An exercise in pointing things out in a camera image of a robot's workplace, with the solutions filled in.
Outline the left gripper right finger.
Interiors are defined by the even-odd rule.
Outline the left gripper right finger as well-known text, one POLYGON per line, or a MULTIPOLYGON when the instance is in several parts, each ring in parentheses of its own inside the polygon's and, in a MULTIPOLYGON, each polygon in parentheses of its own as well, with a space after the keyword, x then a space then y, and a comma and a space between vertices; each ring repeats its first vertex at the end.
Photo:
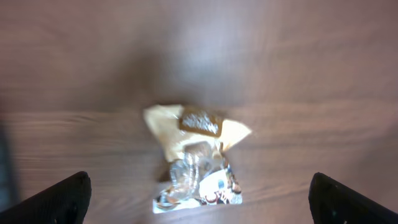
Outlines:
POLYGON ((308 201, 314 224, 397 224, 397 213, 317 172, 308 201))

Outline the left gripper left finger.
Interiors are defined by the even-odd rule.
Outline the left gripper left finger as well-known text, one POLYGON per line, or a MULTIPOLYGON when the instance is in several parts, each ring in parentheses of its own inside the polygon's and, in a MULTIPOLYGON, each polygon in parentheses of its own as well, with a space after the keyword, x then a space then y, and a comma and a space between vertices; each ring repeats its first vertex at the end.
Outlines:
POLYGON ((91 200, 91 180, 80 171, 1 212, 1 224, 82 224, 91 200))

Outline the beige brown snack bag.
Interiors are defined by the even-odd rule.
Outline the beige brown snack bag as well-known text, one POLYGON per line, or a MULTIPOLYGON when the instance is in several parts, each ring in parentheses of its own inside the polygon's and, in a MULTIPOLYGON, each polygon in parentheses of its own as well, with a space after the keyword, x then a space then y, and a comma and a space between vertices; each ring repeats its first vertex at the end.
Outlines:
POLYGON ((170 185, 153 200, 154 213, 243 202, 224 153, 252 133, 249 127, 183 105, 151 106, 144 121, 169 163, 170 185))

